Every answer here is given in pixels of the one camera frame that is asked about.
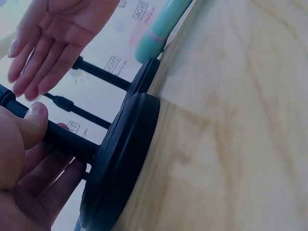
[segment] black rod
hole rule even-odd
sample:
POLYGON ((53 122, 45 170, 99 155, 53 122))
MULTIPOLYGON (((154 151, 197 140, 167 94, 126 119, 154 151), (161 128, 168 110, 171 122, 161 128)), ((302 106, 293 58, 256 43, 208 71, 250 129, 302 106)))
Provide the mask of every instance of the black rod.
POLYGON ((100 69, 99 67, 96 67, 92 64, 87 63, 86 61, 83 60, 81 56, 78 57, 72 69, 75 69, 75 70, 81 69, 125 91, 128 91, 130 87, 130 82, 118 76, 115 76, 109 73, 108 71, 100 69))
POLYGON ((111 126, 111 123, 81 109, 80 107, 75 106, 73 101, 65 97, 57 96, 57 95, 54 96, 54 95, 51 95, 50 93, 46 93, 44 94, 44 96, 51 99, 54 102, 54 104, 56 104, 58 107, 60 107, 61 109, 67 112, 73 112, 76 115, 79 115, 105 129, 109 129, 109 127, 111 126))
MULTIPOLYGON (((16 96, 13 92, 2 85, 0 85, 0 106, 5 107, 20 118, 24 118, 28 111, 26 106, 16 101, 16 96)), ((50 120, 43 140, 58 150, 70 153, 80 161, 88 164, 91 164, 99 148, 98 145, 60 127, 50 120)))

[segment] mint green object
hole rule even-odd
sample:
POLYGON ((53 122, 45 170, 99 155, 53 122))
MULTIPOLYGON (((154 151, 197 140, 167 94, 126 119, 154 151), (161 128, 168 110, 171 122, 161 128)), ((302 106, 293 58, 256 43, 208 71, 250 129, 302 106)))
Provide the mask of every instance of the mint green object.
POLYGON ((145 63, 163 51, 172 30, 193 0, 169 0, 151 28, 142 36, 135 50, 135 58, 145 63))

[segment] black disc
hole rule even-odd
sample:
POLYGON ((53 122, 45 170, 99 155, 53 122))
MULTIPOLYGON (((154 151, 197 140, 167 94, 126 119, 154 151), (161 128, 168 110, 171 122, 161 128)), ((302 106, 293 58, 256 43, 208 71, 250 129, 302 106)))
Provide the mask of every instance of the black disc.
POLYGON ((80 206, 88 231, 110 231, 122 213, 146 158, 159 114, 159 99, 137 93, 115 117, 95 158, 80 206))
POLYGON ((130 87, 124 97, 123 104, 135 93, 146 93, 148 91, 159 65, 160 61, 153 58, 149 59, 149 61, 142 65, 134 80, 130 84, 130 87))

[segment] wood grain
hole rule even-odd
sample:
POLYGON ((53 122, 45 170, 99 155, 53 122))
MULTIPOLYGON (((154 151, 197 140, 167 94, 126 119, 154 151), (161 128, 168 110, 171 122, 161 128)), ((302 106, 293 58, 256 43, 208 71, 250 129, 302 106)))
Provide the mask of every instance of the wood grain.
POLYGON ((198 0, 115 231, 308 230, 308 2, 198 0))

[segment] black connector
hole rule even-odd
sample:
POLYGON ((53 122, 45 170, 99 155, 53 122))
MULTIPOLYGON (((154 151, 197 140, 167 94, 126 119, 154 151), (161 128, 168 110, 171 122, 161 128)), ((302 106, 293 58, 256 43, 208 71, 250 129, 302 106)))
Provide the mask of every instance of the black connector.
POLYGON ((109 127, 111 126, 111 123, 77 107, 74 105, 74 102, 65 98, 65 97, 62 97, 62 96, 54 96, 54 95, 51 95, 49 93, 46 93, 44 94, 44 96, 46 96, 47 98, 51 99, 55 105, 57 105, 58 107, 60 107, 61 109, 67 111, 67 112, 73 112, 75 113, 76 115, 79 115, 105 129, 109 129, 109 127))

